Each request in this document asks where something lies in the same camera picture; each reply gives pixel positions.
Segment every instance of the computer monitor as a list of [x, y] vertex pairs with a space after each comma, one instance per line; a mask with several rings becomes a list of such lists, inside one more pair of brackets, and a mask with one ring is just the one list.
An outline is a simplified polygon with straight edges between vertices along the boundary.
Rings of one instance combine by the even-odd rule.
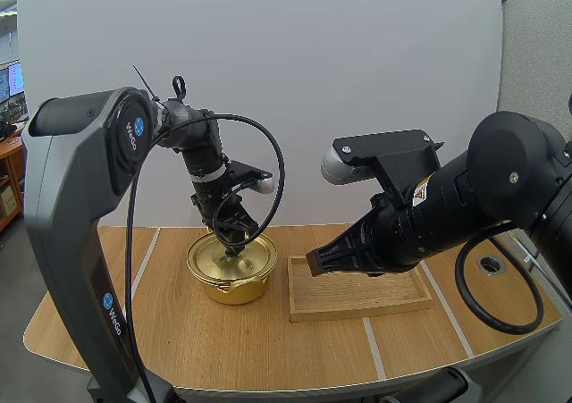
[[8, 84], [10, 85], [11, 97], [24, 91], [24, 81], [21, 77], [20, 63], [15, 63], [8, 67]]
[[10, 97], [10, 87], [8, 83], [8, 68], [0, 70], [0, 104]]

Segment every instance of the pot handle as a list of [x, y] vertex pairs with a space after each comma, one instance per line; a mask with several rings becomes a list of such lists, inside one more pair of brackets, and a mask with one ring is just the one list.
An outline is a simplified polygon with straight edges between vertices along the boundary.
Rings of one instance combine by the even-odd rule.
[[245, 278], [244, 280], [236, 280], [234, 281], [231, 286], [228, 289], [223, 289], [221, 287], [217, 287], [217, 289], [219, 291], [222, 291], [224, 294], [231, 294], [233, 291], [235, 291], [238, 287], [242, 287], [244, 285], [249, 285], [249, 284], [258, 284], [258, 285], [262, 285], [264, 284], [266, 281], [266, 279], [262, 279], [260, 278], [260, 276], [258, 275], [254, 275], [251, 276], [249, 278]]

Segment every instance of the blue logo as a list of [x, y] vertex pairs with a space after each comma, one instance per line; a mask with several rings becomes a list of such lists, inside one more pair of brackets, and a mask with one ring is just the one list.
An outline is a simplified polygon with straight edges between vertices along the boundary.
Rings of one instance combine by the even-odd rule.
[[106, 293], [104, 295], [104, 308], [109, 309], [113, 304], [113, 302], [114, 302], [114, 297], [111, 295], [111, 293]]
[[143, 130], [145, 129], [145, 126], [143, 126], [143, 120], [141, 120], [140, 117], [138, 117], [135, 120], [135, 135], [137, 135], [138, 137], [141, 136], [141, 134], [143, 133]]

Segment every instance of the gold pot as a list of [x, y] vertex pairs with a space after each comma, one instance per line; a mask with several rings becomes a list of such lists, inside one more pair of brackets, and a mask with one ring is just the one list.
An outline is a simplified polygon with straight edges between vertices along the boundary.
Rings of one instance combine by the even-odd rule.
[[264, 294], [268, 275], [276, 265], [276, 246], [260, 235], [237, 256], [227, 256], [213, 233], [197, 239], [187, 254], [187, 265], [212, 300], [242, 305]]

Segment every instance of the white wall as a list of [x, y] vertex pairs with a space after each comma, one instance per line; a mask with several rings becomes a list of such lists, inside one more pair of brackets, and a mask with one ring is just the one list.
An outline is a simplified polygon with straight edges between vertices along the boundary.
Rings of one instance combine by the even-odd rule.
[[[495, 111], [500, 0], [19, 0], [29, 109], [54, 96], [141, 86], [161, 98], [171, 78], [187, 102], [262, 122], [286, 160], [274, 224], [350, 222], [379, 191], [320, 175], [338, 137], [424, 129], [443, 162]], [[49, 23], [46, 14], [50, 14]], [[275, 171], [264, 138], [221, 124], [231, 158]], [[182, 159], [154, 151], [139, 184], [137, 225], [200, 225]], [[271, 197], [247, 194], [262, 220]], [[124, 224], [122, 205], [102, 222]]]

